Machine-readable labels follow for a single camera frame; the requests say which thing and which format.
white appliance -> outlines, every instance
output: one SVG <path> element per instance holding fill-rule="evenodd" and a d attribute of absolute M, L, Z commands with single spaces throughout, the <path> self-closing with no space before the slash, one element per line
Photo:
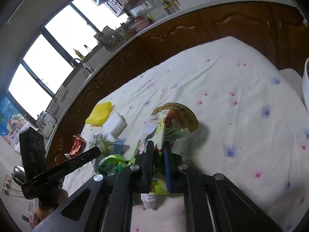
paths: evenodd
<path fill-rule="evenodd" d="M 37 125 L 39 127 L 38 131 L 44 138 L 48 138 L 51 135 L 56 122 L 57 120 L 52 115 L 46 111 L 42 111 L 37 119 Z"/>

window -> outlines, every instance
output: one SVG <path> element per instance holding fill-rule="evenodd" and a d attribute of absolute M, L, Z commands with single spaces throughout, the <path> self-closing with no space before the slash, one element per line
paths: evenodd
<path fill-rule="evenodd" d="M 91 0 L 74 0 L 72 2 L 100 31 L 105 26 L 113 30 L 119 28 L 122 22 L 125 22 L 128 16 L 124 13 L 116 17 L 114 13 L 105 5 L 97 6 Z"/>
<path fill-rule="evenodd" d="M 45 110 L 52 100 L 21 64 L 15 72 L 9 92 L 34 119 L 38 118 L 37 115 Z"/>
<path fill-rule="evenodd" d="M 69 5 L 50 20 L 45 28 L 73 58 L 78 58 L 74 49 L 86 56 L 88 51 L 84 44 L 90 49 L 98 44 L 93 37 L 96 32 Z"/>
<path fill-rule="evenodd" d="M 30 47 L 24 61 L 54 94 L 73 71 L 73 67 L 42 35 Z"/>

plastic bottle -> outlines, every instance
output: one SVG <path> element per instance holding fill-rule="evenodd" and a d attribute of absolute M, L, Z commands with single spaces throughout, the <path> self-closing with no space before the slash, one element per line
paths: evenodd
<path fill-rule="evenodd" d="M 84 44 L 84 46 L 89 53 L 92 52 L 92 49 L 90 49 L 87 45 Z"/>
<path fill-rule="evenodd" d="M 75 49 L 73 49 L 73 50 L 75 51 L 75 54 L 76 54 L 82 61 L 85 60 L 86 57 L 84 57 L 78 50 L 75 50 Z"/>
<path fill-rule="evenodd" d="M 147 209 L 155 208 L 155 201 L 157 195 L 154 193 L 141 194 L 141 200 L 143 201 L 144 207 Z"/>

soap bottle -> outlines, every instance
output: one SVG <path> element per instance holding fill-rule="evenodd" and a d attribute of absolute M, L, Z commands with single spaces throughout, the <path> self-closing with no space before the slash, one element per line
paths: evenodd
<path fill-rule="evenodd" d="M 73 49 L 73 50 L 75 51 L 75 54 L 76 54 L 82 61 L 85 60 L 86 57 L 84 57 L 78 50 L 75 50 L 75 49 Z"/>
<path fill-rule="evenodd" d="M 90 53 L 92 52 L 92 49 L 90 49 L 87 45 L 84 44 L 84 47 L 86 48 L 86 50 Z"/>

wrinkled cloth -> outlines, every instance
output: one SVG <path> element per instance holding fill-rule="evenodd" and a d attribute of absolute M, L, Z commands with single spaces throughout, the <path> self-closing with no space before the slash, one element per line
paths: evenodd
<path fill-rule="evenodd" d="M 227 37 L 185 50 L 101 100 L 128 126 L 119 136 L 132 156 L 155 107 L 188 106 L 199 121 L 173 151 L 203 173 L 223 173 L 284 232 L 309 208 L 309 115 L 297 93 L 262 54 Z M 85 125 L 82 135 L 95 129 Z M 72 194 L 94 174 L 91 164 L 66 176 Z M 131 231 L 185 232 L 182 195 L 160 196 L 157 210 L 136 205 Z"/>

